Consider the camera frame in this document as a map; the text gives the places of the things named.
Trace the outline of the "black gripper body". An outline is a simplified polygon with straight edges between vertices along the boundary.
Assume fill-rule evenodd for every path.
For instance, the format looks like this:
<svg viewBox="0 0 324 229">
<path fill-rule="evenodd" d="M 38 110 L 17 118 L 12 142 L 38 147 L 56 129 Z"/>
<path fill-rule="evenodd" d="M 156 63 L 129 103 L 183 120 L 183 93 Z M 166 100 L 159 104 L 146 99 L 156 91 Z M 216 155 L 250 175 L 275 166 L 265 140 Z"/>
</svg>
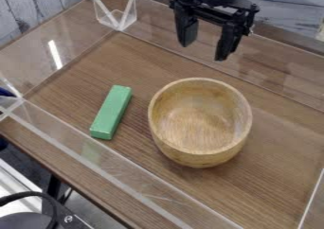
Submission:
<svg viewBox="0 0 324 229">
<path fill-rule="evenodd" d="M 171 0 L 171 9 L 175 3 L 190 8 L 196 18 L 214 25 L 222 26 L 226 22 L 234 22 L 243 25 L 245 36 L 251 33 L 259 7 L 249 0 Z"/>
</svg>

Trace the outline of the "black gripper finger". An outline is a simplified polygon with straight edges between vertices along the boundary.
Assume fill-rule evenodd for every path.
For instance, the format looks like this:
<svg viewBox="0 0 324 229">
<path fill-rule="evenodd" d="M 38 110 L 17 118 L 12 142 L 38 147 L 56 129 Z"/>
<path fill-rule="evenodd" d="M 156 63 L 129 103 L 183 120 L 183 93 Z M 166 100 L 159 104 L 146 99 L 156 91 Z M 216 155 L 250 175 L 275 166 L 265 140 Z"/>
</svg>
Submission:
<svg viewBox="0 0 324 229">
<path fill-rule="evenodd" d="M 198 20 L 192 10 L 179 3 L 174 4 L 174 21 L 176 39 L 183 47 L 187 47 L 196 39 Z"/>
<path fill-rule="evenodd" d="M 215 51 L 215 60 L 222 62 L 227 56 L 235 51 L 243 35 L 243 25 L 226 22 L 221 26 L 221 35 Z"/>
</svg>

